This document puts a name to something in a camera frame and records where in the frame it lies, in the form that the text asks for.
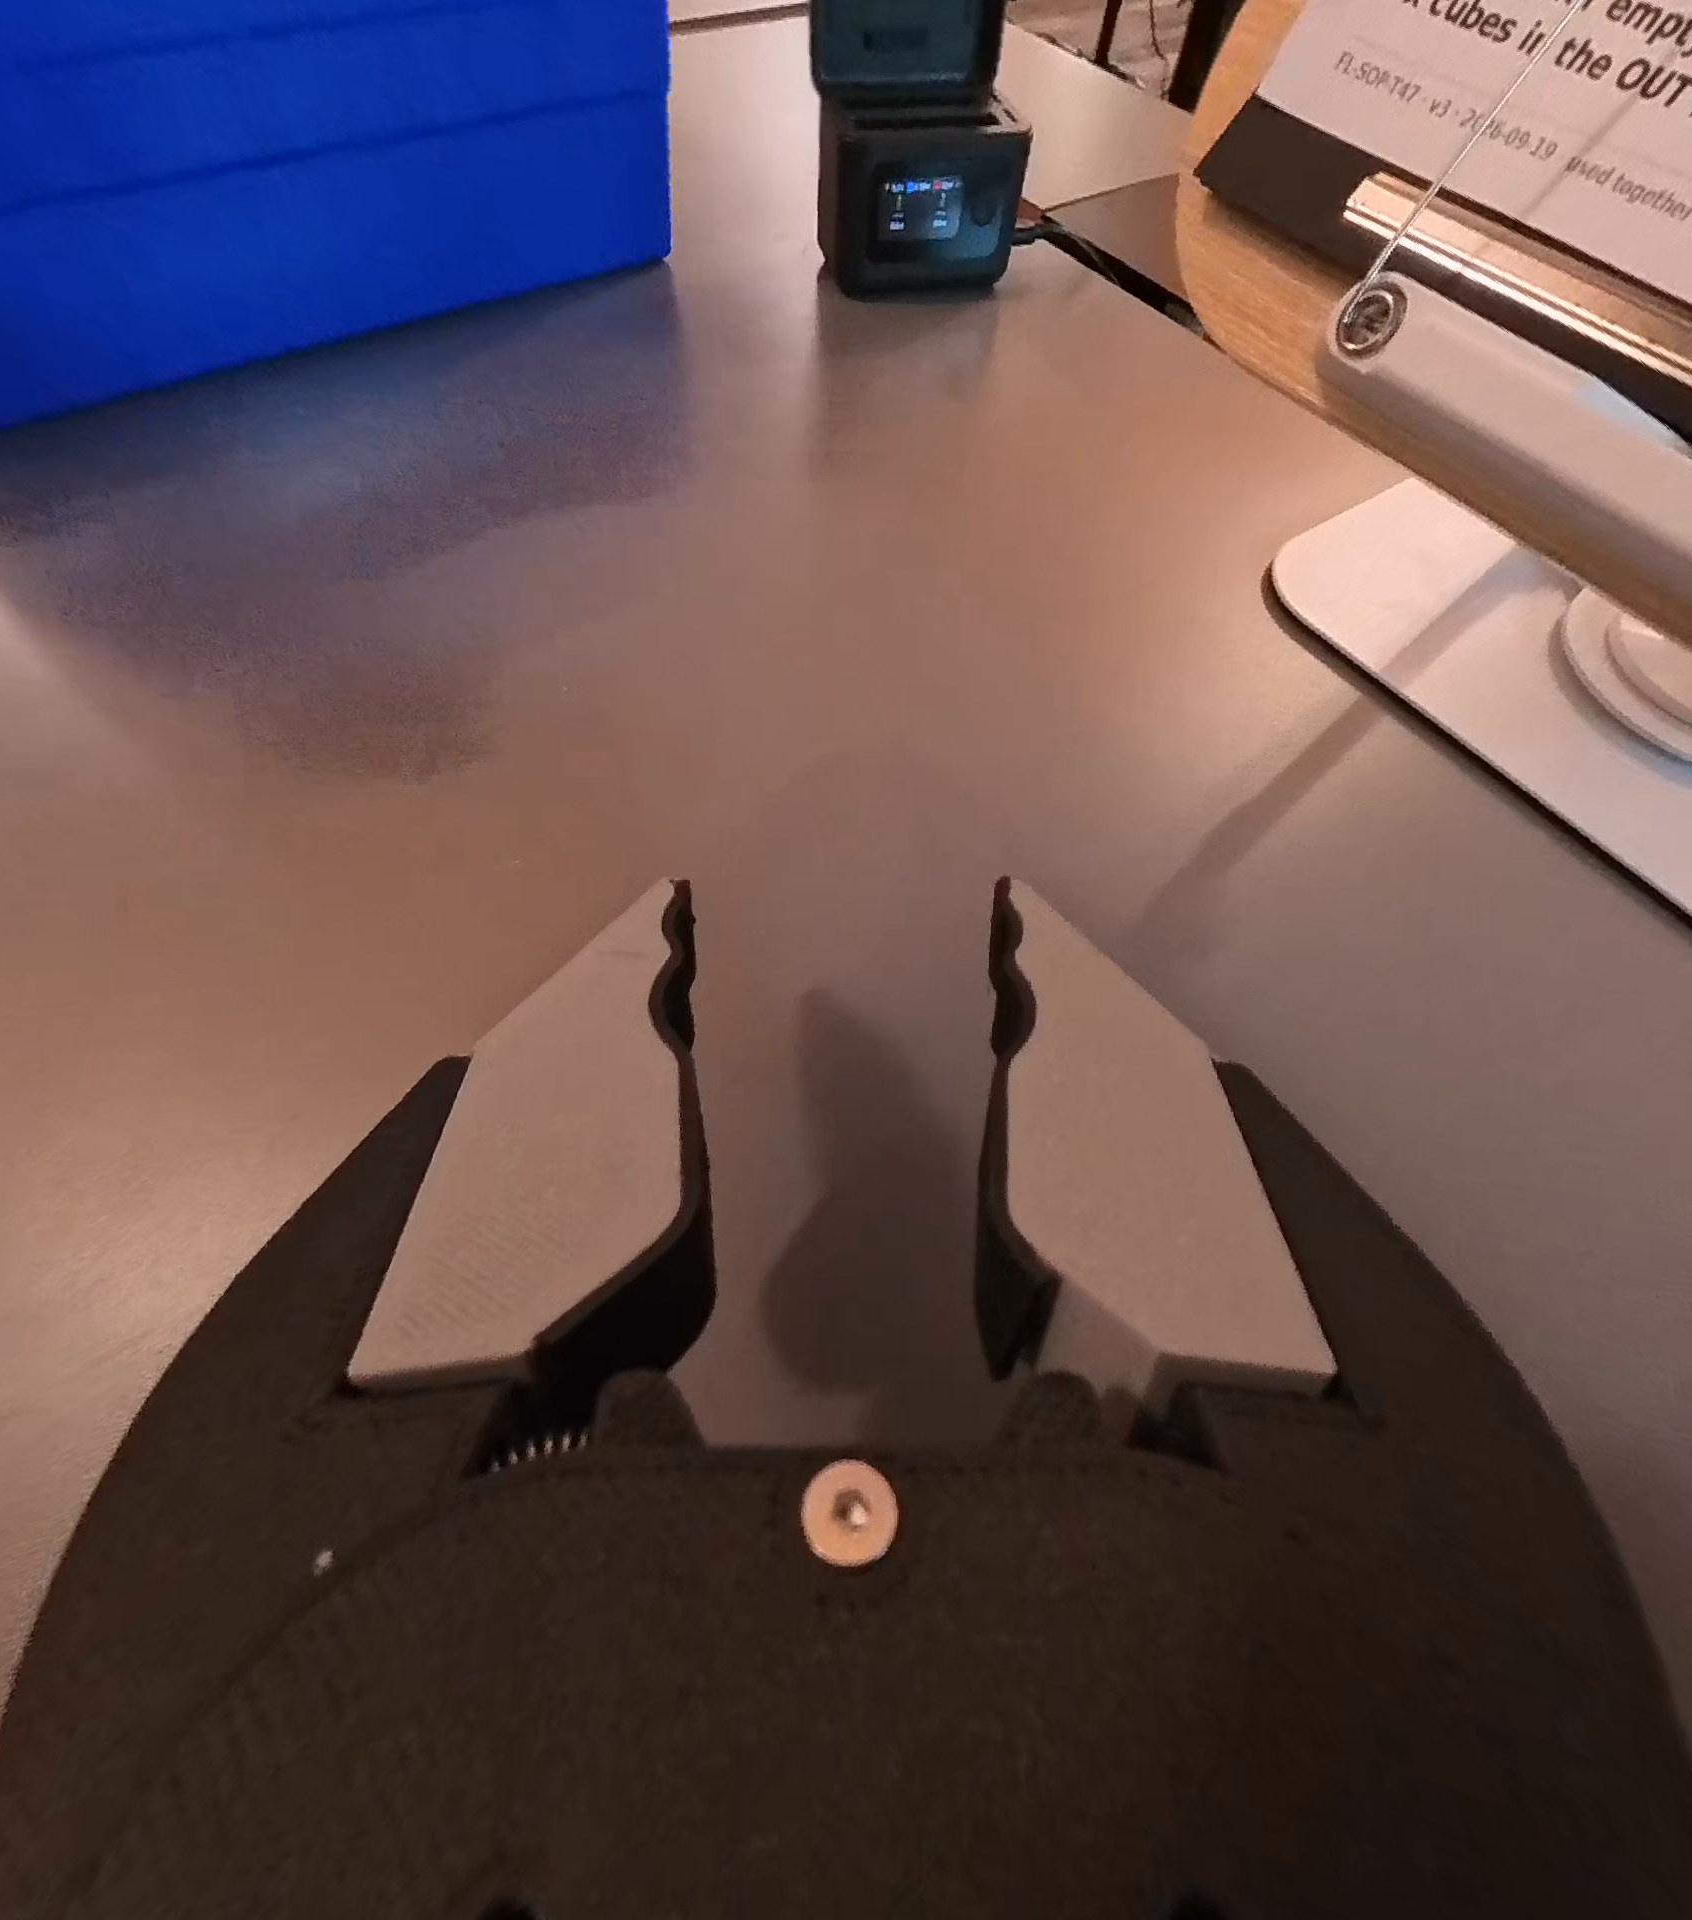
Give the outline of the blue plastic bin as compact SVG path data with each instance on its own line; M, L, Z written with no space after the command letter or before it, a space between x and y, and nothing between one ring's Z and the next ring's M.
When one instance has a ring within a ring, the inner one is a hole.
M0 431L668 253L656 2L0 2Z

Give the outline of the instruction sheet on stand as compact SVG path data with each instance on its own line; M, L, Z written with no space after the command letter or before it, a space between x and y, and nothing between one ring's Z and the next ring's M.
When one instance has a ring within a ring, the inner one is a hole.
M1692 307L1256 98L1241 5L1175 236L1220 350L1407 479L1272 595L1692 922Z

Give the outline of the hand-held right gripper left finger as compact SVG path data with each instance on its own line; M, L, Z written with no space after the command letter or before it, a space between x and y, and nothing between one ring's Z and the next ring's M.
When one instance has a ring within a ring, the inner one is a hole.
M474 1046L351 1388L603 1388L714 1307L686 879L651 883Z

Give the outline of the black charging case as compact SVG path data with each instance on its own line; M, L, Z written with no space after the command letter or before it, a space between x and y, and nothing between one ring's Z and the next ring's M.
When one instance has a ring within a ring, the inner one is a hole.
M999 90L1004 2L813 2L817 239L839 293L988 292L1031 125Z

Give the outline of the printed instruction sheet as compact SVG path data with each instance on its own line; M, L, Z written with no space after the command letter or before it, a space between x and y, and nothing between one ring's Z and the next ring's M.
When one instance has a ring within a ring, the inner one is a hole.
M1313 2L1256 98L1692 307L1692 2Z

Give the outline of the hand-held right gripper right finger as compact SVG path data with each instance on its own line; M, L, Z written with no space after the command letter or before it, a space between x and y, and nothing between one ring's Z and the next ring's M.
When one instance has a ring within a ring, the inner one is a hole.
M1015 877L986 973L986 1373L1068 1373L1135 1423L1191 1388L1319 1401L1339 1363L1206 1040Z

